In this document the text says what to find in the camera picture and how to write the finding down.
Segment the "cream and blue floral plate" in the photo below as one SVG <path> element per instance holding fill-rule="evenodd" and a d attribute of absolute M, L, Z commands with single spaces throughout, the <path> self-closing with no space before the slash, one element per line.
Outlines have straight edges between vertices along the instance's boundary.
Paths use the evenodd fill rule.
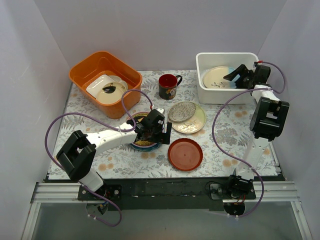
<path fill-rule="evenodd" d="M 210 69 L 212 76 L 214 78 L 212 83 L 212 89 L 235 89 L 236 85 L 232 81 L 223 79 L 225 75 L 228 75 L 230 72 L 235 69 L 229 66 L 217 66 Z"/>

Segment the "red-brown plastic plate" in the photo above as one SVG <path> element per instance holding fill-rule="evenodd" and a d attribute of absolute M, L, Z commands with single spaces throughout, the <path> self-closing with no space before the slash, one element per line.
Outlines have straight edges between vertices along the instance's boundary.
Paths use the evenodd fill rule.
<path fill-rule="evenodd" d="M 203 161 L 201 146 L 190 138 L 179 138 L 168 148 L 168 161 L 177 170 L 190 172 L 200 166 Z"/>

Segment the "white deep scalloped plate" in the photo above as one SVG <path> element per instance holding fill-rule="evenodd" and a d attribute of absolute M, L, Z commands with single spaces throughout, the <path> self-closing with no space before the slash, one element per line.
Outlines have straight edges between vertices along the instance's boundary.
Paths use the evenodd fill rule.
<path fill-rule="evenodd" d="M 213 87 L 214 77 L 212 76 L 212 71 L 210 69 L 206 70 L 202 74 L 202 83 L 205 88 L 211 89 Z"/>

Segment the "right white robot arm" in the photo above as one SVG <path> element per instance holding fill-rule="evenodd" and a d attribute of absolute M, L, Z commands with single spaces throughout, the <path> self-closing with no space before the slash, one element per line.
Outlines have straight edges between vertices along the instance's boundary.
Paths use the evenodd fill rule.
<path fill-rule="evenodd" d="M 237 89 L 252 90 L 256 108 L 250 121 L 250 139 L 243 160 L 233 174 L 229 176 L 226 193 L 232 199 L 245 197 L 253 189 L 254 169 L 258 166 L 263 152 L 270 142 L 279 137 L 284 129 L 290 104 L 275 96 L 274 90 L 267 83 L 271 68 L 261 63 L 254 63 L 251 70 L 241 64 L 223 78 L 233 82 Z"/>

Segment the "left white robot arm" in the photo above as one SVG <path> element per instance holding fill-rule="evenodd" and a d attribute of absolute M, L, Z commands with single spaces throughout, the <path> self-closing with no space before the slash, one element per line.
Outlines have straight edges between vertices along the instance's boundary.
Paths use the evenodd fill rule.
<path fill-rule="evenodd" d="M 152 109 L 142 120 L 131 117 L 120 126 L 108 127 L 104 131 L 74 131 L 58 151 L 56 158 L 72 181 L 87 187 L 95 200 L 101 200 L 107 191 L 103 178 L 92 168 L 96 155 L 138 141 L 168 145 L 171 130 L 172 123 L 166 122 L 163 109 Z"/>

